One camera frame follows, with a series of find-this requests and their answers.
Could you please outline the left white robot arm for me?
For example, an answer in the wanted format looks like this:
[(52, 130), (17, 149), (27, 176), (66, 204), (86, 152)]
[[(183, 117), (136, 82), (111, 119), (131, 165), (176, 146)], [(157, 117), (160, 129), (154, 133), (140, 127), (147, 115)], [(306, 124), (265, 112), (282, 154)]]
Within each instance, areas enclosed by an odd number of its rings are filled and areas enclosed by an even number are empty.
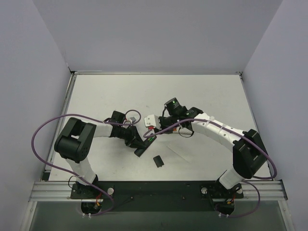
[(99, 186), (96, 184), (98, 177), (88, 160), (94, 138), (119, 138), (136, 152), (143, 152), (150, 145), (148, 141), (142, 140), (137, 127), (133, 124), (135, 121), (126, 123), (126, 118), (126, 114), (113, 111), (110, 118), (96, 125), (71, 117), (55, 142), (54, 150), (77, 174), (78, 185), (82, 186), (81, 191), (88, 198), (95, 197), (99, 191)]

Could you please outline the black remote control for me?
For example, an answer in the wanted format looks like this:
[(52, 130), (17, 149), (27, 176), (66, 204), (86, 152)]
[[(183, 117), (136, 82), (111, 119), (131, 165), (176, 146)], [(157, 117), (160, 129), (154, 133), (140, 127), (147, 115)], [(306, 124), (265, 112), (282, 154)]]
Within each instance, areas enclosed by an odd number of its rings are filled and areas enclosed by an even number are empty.
[(142, 154), (143, 154), (143, 153), (150, 147), (150, 145), (156, 140), (156, 138), (157, 138), (156, 136), (147, 138), (147, 139), (143, 142), (143, 146), (137, 148), (137, 149), (134, 151), (134, 154), (135, 154), (137, 157), (141, 157)]

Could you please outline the white stick with orange tip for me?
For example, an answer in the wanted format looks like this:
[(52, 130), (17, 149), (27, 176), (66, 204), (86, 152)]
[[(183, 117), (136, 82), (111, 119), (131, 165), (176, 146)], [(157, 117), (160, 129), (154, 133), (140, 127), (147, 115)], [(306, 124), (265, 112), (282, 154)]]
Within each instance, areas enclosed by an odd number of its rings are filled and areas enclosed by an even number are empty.
[(174, 134), (181, 134), (181, 135), (191, 135), (192, 134), (192, 131), (188, 130), (187, 128), (180, 128), (180, 127), (173, 128), (172, 132)]

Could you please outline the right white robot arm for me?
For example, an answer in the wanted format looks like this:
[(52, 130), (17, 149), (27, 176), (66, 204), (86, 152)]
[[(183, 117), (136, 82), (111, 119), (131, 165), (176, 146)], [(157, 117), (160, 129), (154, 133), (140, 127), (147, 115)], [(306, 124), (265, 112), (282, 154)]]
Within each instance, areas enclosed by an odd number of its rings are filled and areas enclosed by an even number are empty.
[(257, 131), (224, 125), (196, 107), (187, 109), (180, 105), (177, 98), (167, 101), (164, 109), (169, 116), (158, 117), (158, 130), (184, 120), (182, 127), (205, 135), (232, 152), (232, 166), (218, 178), (219, 186), (230, 190), (244, 179), (257, 178), (256, 173), (267, 161), (266, 149)]

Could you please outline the black battery cover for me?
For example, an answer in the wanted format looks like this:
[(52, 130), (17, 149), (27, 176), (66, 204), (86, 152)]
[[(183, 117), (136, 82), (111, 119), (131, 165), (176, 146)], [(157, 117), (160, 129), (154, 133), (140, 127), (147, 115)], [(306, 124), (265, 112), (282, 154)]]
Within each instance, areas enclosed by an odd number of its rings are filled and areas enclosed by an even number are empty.
[(155, 157), (153, 158), (153, 160), (154, 160), (154, 162), (155, 162), (155, 164), (156, 164), (157, 167), (162, 167), (162, 166), (164, 165), (164, 162), (163, 162), (161, 156), (159, 156), (159, 155), (158, 155), (158, 156), (155, 156)]

